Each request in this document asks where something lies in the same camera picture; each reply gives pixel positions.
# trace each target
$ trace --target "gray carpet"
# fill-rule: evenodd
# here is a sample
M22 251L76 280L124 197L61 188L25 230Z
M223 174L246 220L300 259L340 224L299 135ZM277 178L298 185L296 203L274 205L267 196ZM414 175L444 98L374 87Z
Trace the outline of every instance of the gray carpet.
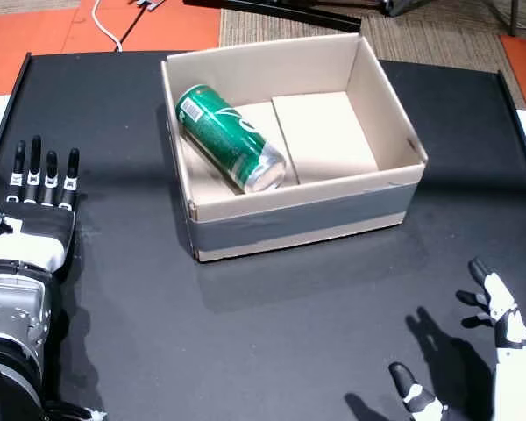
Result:
M80 0L0 0L0 15L22 11L43 11L78 7Z
M526 25L526 0L520 2L520 21ZM518 108L526 108L522 92L499 38L506 31L501 15L507 1L486 4L480 0L435 0L398 18L377 11L328 7L361 16L362 33L380 59L502 71ZM220 45L258 42L338 33L286 19L237 11L223 11Z

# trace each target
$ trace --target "cardboard box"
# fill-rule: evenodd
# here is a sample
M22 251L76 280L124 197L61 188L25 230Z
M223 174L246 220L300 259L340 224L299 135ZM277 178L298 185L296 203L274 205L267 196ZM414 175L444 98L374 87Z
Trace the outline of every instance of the cardboard box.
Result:
M397 225L427 154L358 34L170 55L167 113L195 257L216 260ZM288 161L275 190L242 194L195 149L175 103L205 83Z

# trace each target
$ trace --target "green can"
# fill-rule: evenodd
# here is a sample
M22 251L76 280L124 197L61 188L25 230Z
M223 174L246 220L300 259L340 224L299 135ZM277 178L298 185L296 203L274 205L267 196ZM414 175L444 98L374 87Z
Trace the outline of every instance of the green can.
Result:
M175 112L194 142L245 193L281 184L284 157L211 87L189 88Z

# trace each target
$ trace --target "black tabletop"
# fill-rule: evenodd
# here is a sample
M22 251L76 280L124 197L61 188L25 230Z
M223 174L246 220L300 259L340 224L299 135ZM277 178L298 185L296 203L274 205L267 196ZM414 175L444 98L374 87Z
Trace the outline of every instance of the black tabletop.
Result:
M387 364L401 360L442 400L486 415L493 335L462 328L475 310L454 297L475 289L468 260L498 269L526 321L526 159L497 76L382 63L430 156L402 225L199 264L164 55L33 57L12 108L0 198L19 139L82 154L49 388L115 421L396 420Z

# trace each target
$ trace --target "robotic arm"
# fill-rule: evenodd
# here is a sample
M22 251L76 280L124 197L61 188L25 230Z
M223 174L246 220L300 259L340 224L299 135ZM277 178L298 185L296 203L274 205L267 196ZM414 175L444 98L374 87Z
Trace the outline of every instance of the robotic arm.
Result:
M526 326L515 299L502 279L480 259L469 263L473 279L483 293L458 291L458 299L483 311L466 318L467 328L494 327L497 365L494 371L493 421L526 421ZM424 389L409 369L399 362L389 366L395 387L415 421L466 421L458 410L443 405Z
M41 394L44 347L60 311L54 272L65 262L75 228L79 152L70 152L57 202L56 153L47 154L41 186L40 149L36 136L24 192L25 143L18 143L0 206L0 421L102 419L101 413L74 405L45 403Z

